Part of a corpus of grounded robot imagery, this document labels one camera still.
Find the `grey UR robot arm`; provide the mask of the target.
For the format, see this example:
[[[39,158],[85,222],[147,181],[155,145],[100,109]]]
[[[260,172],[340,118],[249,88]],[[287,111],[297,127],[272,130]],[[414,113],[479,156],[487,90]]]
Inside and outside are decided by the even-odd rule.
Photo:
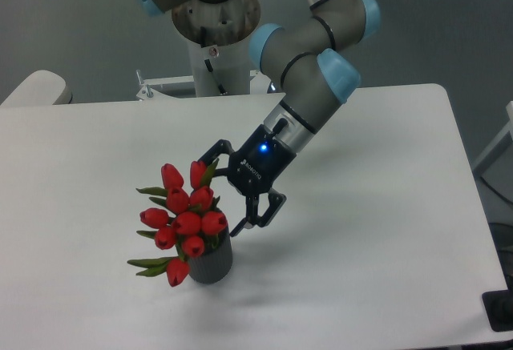
[[[226,140],[203,156],[229,157],[220,174],[246,199],[233,228],[265,227],[285,196],[273,182],[359,86],[361,78],[341,51],[375,33],[375,0],[307,0],[311,16],[296,30],[260,24],[257,0],[138,0],[151,16],[170,14],[187,41],[196,95],[242,95],[258,68],[284,93],[238,150]]]

